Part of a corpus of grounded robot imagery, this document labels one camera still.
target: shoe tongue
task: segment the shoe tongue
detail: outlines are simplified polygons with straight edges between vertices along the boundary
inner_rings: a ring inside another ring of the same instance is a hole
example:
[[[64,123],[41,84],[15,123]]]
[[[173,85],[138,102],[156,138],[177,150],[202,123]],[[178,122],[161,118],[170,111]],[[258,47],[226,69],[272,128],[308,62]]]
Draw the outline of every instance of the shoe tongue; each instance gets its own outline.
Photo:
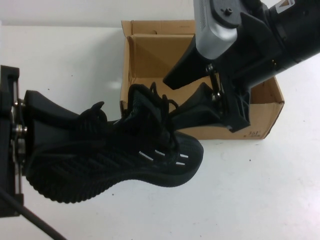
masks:
[[[161,99],[153,94],[146,86],[133,84],[128,94],[128,111],[130,115],[149,112],[159,121],[162,121]]]

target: silver metal housing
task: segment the silver metal housing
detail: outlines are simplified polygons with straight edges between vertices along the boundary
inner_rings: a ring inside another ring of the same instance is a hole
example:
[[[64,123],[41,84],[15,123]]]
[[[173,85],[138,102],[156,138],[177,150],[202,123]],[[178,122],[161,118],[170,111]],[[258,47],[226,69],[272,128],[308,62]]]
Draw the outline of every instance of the silver metal housing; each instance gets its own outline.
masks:
[[[237,40],[237,29],[218,23],[210,8],[210,0],[193,0],[195,42],[198,52],[209,60],[217,59]]]

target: open cardboard box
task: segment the open cardboard box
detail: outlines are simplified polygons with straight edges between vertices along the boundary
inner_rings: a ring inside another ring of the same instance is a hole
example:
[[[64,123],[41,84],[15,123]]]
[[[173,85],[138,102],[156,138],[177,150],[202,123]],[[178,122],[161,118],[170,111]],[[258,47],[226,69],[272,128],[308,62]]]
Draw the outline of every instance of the open cardboard box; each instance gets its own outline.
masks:
[[[209,77],[178,90],[172,90],[162,82],[190,44],[195,33],[193,20],[122,21],[122,28],[126,37],[120,99],[122,113],[127,109],[128,90],[132,84],[150,87],[156,82],[159,95],[166,94],[168,99],[173,99],[178,105],[183,104],[202,82],[211,87]],[[199,140],[264,139],[275,124],[284,103],[277,80],[273,77],[251,91],[251,126],[235,133],[213,126],[193,127],[181,132]]]

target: black cable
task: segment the black cable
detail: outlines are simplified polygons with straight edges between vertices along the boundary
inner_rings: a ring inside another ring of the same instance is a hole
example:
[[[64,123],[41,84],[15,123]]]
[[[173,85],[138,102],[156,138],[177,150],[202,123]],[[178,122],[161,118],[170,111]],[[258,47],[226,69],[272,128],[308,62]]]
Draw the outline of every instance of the black cable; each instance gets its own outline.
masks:
[[[26,207],[22,206],[18,201],[16,201],[12,196],[0,188],[0,199],[6,202],[10,207],[15,209],[19,214],[24,216],[27,220],[37,226],[39,229],[44,231],[53,240],[67,240],[60,233],[54,230],[51,226],[41,220],[33,212],[31,212]]]

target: white table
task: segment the white table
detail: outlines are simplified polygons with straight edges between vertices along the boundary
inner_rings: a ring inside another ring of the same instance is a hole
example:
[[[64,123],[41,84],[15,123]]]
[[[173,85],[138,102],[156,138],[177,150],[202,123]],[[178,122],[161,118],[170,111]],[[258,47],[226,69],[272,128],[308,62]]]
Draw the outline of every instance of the white table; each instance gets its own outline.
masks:
[[[2,64],[20,68],[20,94],[37,90],[81,113],[98,101],[120,117],[119,28],[2,28]],[[51,202],[23,182],[25,205],[70,240],[320,239],[320,56],[277,78],[286,104],[265,140],[203,141],[187,184],[119,183],[78,204]],[[47,239],[23,217],[0,238]]]

